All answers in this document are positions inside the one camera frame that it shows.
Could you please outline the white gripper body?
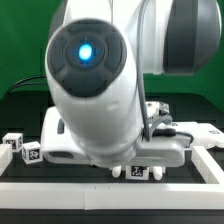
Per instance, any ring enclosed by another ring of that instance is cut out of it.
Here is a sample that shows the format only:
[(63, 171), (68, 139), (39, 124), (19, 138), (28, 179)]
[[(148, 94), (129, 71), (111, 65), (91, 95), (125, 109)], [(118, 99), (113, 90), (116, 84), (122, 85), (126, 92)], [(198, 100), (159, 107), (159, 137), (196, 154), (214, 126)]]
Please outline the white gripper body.
[(115, 147), (109, 152), (89, 153), (71, 137), (56, 107), (50, 107), (41, 133), (41, 153), (55, 164), (91, 164), (103, 168), (116, 166), (179, 167), (185, 162), (183, 137), (153, 137), (147, 142), (139, 137), (127, 150)]

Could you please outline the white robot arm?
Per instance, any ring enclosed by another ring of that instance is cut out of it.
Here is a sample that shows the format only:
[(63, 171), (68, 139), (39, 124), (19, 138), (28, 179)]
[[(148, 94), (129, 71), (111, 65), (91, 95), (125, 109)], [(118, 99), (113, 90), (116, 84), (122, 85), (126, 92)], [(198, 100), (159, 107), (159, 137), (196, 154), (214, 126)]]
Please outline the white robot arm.
[(158, 135), (145, 74), (192, 75), (217, 52), (217, 0), (63, 0), (49, 31), (45, 71), (53, 106), (41, 152), (58, 164), (178, 167), (184, 137)]

